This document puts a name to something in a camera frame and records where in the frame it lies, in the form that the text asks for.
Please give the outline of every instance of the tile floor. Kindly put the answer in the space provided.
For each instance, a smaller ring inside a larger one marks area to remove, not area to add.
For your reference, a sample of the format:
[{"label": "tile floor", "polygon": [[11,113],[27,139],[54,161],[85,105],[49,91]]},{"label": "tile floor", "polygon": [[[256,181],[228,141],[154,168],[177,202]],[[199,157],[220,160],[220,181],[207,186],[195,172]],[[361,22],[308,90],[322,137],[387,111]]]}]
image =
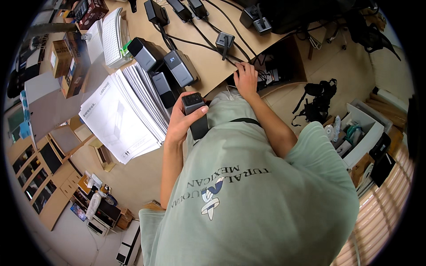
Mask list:
[{"label": "tile floor", "polygon": [[[337,79],[337,93],[331,99],[329,113],[341,117],[346,114],[346,103],[350,103],[356,97],[364,100],[375,86],[368,53],[360,44],[351,41],[348,32],[344,34],[348,42],[346,50],[341,48],[345,42],[343,36],[339,34],[331,44],[324,44],[321,50],[314,50],[312,60],[308,59],[309,42],[297,40],[308,82],[319,83],[321,80]],[[295,122],[302,126],[291,126],[294,117],[291,112],[302,97],[304,86],[301,84],[277,90],[264,98],[264,101],[296,134],[299,134],[307,124],[304,117],[298,117]],[[226,86],[221,84],[207,98],[213,98],[215,94],[225,89]],[[129,208],[133,214],[137,215],[144,203],[153,199],[159,200],[162,148],[137,157],[127,165],[117,163],[110,173],[104,172],[96,164],[89,154],[89,148],[91,147],[85,145],[73,155],[71,160],[81,172],[85,170],[94,172],[108,184],[112,188],[112,195],[120,205]]]}]

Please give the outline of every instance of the wall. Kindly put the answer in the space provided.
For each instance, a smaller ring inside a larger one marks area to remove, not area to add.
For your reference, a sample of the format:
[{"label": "wall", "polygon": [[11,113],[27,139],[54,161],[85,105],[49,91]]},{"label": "wall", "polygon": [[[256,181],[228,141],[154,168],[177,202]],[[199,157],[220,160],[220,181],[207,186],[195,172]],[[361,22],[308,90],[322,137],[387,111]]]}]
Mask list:
[{"label": "wall", "polygon": [[54,230],[50,232],[40,222],[33,207],[29,205],[10,164],[8,164],[8,173],[12,185],[12,193],[15,195],[23,220],[41,252],[53,265],[120,265],[115,259],[122,236],[122,231],[119,228],[114,229],[117,234],[110,232],[106,238],[97,236],[94,233],[92,237],[86,226],[87,220],[85,222],[81,221],[69,209],[71,207],[69,203],[59,217]]}]

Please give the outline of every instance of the black backpack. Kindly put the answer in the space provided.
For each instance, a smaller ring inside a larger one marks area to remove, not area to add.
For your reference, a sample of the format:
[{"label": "black backpack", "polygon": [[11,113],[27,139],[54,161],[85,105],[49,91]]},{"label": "black backpack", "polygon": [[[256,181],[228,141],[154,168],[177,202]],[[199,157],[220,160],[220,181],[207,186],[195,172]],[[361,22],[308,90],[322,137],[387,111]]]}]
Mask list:
[{"label": "black backpack", "polygon": [[336,94],[336,91],[337,80],[334,78],[329,82],[323,80],[319,84],[306,84],[305,93],[297,104],[293,114],[299,109],[300,104],[306,97],[306,94],[315,96],[315,98],[311,103],[308,103],[308,99],[306,99],[305,108],[293,118],[291,125],[300,126],[293,124],[294,119],[298,116],[306,116],[306,121],[308,122],[318,121],[321,124],[325,123],[327,121],[328,109],[330,108],[330,100]]}]

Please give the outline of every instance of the cabinet door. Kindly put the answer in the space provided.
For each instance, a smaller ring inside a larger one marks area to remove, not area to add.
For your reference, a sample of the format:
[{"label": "cabinet door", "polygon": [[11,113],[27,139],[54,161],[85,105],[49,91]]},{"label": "cabinet door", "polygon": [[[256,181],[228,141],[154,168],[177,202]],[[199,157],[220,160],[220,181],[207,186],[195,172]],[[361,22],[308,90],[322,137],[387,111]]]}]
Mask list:
[{"label": "cabinet door", "polygon": [[68,177],[68,181],[78,189],[78,182],[80,181],[81,176],[77,173],[77,171],[72,172],[72,174]]},{"label": "cabinet door", "polygon": [[60,189],[56,189],[40,212],[39,218],[50,231],[56,224],[63,209],[68,204],[69,198]]},{"label": "cabinet door", "polygon": [[55,186],[61,187],[73,171],[74,167],[72,167],[69,161],[65,161],[52,176]]},{"label": "cabinet door", "polygon": [[70,199],[72,194],[74,194],[76,188],[71,185],[71,183],[68,180],[65,180],[65,182],[60,186],[60,189],[65,194],[65,196]]}]

